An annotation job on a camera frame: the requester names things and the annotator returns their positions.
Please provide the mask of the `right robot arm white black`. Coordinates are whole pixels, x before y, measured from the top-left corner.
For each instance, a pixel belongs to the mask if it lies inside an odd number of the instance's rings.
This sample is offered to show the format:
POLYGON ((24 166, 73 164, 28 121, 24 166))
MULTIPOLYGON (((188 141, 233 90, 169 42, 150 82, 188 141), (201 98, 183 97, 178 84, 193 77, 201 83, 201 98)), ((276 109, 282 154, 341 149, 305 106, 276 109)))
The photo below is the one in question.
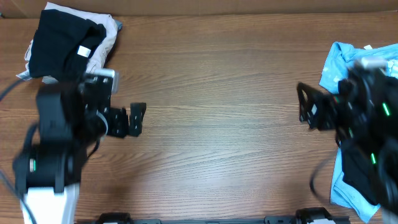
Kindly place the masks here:
POLYGON ((299 120, 334 130, 342 152, 364 159, 376 202, 397 214, 397 79, 382 68, 350 68, 338 92, 297 85, 299 120))

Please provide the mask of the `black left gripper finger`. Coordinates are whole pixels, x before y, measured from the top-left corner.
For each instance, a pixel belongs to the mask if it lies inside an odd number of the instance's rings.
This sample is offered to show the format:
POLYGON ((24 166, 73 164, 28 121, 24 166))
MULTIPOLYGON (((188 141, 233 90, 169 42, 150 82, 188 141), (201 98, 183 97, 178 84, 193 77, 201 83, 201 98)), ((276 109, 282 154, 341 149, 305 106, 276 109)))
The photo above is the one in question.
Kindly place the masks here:
POLYGON ((146 103, 131 103, 129 117, 129 134, 138 137, 142 133, 142 122, 146 112, 146 103))
POLYGON ((129 122, 125 108, 110 108, 107 122, 108 136, 125 138, 129 133, 129 122))

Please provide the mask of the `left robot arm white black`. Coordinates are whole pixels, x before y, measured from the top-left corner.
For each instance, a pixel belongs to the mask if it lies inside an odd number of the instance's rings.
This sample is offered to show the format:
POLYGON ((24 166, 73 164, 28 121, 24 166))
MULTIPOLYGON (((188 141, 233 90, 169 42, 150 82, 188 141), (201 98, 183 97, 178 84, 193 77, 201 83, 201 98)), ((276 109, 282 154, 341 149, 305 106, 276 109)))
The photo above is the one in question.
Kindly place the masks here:
POLYGON ((145 103, 111 107, 116 75, 86 73, 38 90, 39 120, 13 161, 25 223, 73 223, 82 170, 106 136, 138 137, 145 103))

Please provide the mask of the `black Sydrogen t-shirt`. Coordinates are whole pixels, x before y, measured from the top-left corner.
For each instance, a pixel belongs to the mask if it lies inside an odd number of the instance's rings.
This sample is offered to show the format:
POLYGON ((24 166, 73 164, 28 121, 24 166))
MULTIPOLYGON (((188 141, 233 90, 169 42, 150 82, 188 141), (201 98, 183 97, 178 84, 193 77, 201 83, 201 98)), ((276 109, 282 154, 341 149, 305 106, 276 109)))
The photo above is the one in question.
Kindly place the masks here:
POLYGON ((343 182, 356 189, 371 205, 379 203, 379 177, 371 160, 376 146, 374 142, 365 140, 340 142, 343 182))

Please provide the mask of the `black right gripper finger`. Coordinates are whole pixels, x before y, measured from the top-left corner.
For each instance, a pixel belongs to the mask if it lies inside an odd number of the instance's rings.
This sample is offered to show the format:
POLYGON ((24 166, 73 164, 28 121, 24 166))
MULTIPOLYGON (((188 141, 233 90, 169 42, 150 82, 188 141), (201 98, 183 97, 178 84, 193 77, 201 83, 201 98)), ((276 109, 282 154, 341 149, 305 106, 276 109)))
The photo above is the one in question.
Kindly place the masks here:
POLYGON ((311 87, 308 84, 299 82, 297 85, 297 94, 299 102, 299 120, 301 122, 307 121, 307 112, 313 105, 313 94, 322 93, 321 91, 311 87))
POLYGON ((316 104, 313 104, 307 112, 307 121, 311 129, 318 128, 319 109, 316 104))

